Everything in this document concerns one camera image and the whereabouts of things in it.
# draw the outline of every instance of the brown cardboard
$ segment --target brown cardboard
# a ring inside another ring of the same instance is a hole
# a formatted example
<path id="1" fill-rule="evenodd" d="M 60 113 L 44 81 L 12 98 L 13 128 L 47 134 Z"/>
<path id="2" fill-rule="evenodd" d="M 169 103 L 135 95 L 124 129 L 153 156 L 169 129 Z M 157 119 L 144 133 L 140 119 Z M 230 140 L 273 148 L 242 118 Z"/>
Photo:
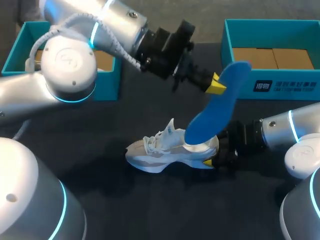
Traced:
<path id="1" fill-rule="evenodd" d="M 315 69 L 307 50 L 274 48 L 273 54 L 279 69 Z"/>
<path id="2" fill-rule="evenodd" d="M 36 55 L 35 55 L 35 60 L 36 61 L 41 61 L 41 56 L 42 56 L 42 53 L 43 53 L 43 50 L 38 50 L 37 52 L 36 52 Z"/>
<path id="3" fill-rule="evenodd" d="M 251 62 L 253 69 L 277 69 L 272 49 L 233 48 L 234 60 Z"/>
<path id="4" fill-rule="evenodd" d="M 112 71 L 114 57 L 104 51 L 93 51 L 96 59 L 97 68 L 103 71 Z M 35 55 L 36 61 L 41 61 L 43 51 L 38 50 Z"/>

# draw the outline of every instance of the cardboard box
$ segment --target cardboard box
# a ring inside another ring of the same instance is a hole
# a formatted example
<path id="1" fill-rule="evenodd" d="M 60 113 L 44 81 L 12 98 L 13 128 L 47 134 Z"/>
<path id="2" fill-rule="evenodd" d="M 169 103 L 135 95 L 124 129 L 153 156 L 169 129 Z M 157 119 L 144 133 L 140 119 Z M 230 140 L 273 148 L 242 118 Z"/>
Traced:
<path id="1" fill-rule="evenodd" d="M 47 21 L 25 22 L 2 69 L 3 76 L 25 74 L 25 62 L 33 44 L 50 29 Z M 36 61 L 41 60 L 44 44 L 36 53 Z M 121 60 L 102 51 L 94 51 L 98 73 L 96 88 L 93 93 L 95 101 L 115 101 L 118 99 L 120 86 Z"/>
<path id="2" fill-rule="evenodd" d="M 238 60 L 253 66 L 240 99 L 320 100 L 318 20 L 226 19 L 222 66 Z"/>
<path id="3" fill-rule="evenodd" d="M 274 48 L 272 51 L 278 69 L 315 69 L 305 49 Z"/>
<path id="4" fill-rule="evenodd" d="M 278 69 L 272 49 L 234 47 L 232 50 L 235 61 L 248 61 L 253 69 Z"/>

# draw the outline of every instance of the shoelace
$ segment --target shoelace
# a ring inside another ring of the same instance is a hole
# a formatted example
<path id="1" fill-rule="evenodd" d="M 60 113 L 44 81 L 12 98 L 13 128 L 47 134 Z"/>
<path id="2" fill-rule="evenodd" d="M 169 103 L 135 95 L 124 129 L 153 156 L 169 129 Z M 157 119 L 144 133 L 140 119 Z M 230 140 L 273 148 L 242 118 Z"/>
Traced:
<path id="1" fill-rule="evenodd" d="M 163 132 L 159 131 L 155 136 L 143 137 L 143 145 L 144 145 L 144 150 L 146 154 L 151 154 L 151 153 L 160 153 L 160 154 L 170 154 L 170 151 L 165 151 L 166 149 L 162 147 L 156 147 L 156 143 L 159 140 L 159 137 L 161 136 Z"/>

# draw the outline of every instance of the white cylinder base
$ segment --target white cylinder base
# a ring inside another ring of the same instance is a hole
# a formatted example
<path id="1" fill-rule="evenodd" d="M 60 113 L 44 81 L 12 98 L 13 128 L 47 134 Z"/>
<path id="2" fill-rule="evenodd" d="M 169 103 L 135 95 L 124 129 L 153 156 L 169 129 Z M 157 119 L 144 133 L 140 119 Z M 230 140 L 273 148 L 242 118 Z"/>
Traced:
<path id="1" fill-rule="evenodd" d="M 85 240 L 84 210 L 21 143 L 0 138 L 0 239 Z"/>

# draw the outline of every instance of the box label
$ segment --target box label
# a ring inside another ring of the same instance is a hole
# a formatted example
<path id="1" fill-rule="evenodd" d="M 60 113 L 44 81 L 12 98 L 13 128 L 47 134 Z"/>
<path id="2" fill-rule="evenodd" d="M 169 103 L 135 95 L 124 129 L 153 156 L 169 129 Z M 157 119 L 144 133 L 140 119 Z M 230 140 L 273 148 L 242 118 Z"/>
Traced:
<path id="1" fill-rule="evenodd" d="M 257 80 L 255 82 L 254 92 L 269 92 L 272 85 L 272 80 Z"/>
<path id="2" fill-rule="evenodd" d="M 312 92 L 317 83 L 310 81 L 277 81 L 274 92 Z"/>

